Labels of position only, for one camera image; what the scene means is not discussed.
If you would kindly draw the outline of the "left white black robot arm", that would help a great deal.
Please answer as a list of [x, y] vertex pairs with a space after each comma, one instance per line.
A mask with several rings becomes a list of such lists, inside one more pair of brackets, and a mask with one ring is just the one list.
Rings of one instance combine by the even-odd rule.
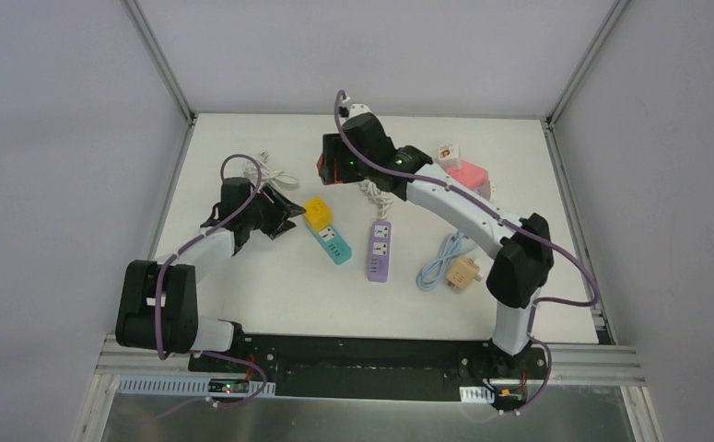
[[241, 326], [205, 317], [198, 307], [197, 286], [239, 253], [252, 232], [278, 238], [305, 212], [271, 184], [256, 187], [246, 178], [225, 179], [219, 202], [181, 250], [128, 264], [115, 326], [117, 343], [162, 355], [210, 351], [223, 371], [240, 370], [247, 359], [247, 348], [235, 340]]

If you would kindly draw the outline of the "yellow cube adapter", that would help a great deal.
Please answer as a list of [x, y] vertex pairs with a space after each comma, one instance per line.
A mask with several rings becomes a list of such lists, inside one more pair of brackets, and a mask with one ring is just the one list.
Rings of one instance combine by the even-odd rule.
[[321, 197], [312, 197], [303, 204], [303, 208], [304, 220], [311, 232], [318, 233], [332, 224], [332, 211]]

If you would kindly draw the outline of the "purple power strip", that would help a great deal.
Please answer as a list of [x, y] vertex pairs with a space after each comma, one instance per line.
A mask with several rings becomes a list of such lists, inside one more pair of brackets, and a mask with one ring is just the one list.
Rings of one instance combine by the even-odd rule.
[[390, 222], [385, 220], [373, 222], [367, 257], [367, 279], [370, 282], [386, 283], [389, 279], [391, 234]]

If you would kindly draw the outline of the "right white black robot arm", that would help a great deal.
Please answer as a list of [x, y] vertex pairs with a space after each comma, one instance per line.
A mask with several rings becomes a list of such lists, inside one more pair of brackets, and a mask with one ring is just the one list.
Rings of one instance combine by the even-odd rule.
[[508, 214], [456, 179], [420, 149], [394, 146], [371, 112], [334, 116], [322, 141], [318, 171], [326, 185], [369, 180], [404, 202], [422, 207], [462, 232], [492, 259], [486, 288], [497, 301], [488, 355], [494, 373], [509, 378], [525, 366], [531, 303], [554, 266], [549, 226], [538, 214]]

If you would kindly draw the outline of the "beige cube adapter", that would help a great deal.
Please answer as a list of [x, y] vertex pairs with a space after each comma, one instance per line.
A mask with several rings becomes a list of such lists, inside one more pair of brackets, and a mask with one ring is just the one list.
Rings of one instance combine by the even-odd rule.
[[467, 256], [460, 256], [451, 263], [445, 278], [449, 286], [464, 290], [472, 282], [481, 282], [484, 279], [481, 262]]

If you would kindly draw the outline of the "light blue power strip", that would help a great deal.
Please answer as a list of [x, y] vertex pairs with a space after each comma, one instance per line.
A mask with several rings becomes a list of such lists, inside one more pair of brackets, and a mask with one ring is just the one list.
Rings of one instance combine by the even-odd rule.
[[486, 180], [478, 188], [478, 193], [487, 201], [492, 201], [496, 196], [496, 187], [490, 180]]

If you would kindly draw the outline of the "teal power strip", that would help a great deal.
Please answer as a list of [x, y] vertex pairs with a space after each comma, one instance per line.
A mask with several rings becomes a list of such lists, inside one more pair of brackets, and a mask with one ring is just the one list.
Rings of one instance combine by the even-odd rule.
[[332, 225], [315, 231], [312, 235], [335, 265], [342, 265], [351, 259], [351, 247]]

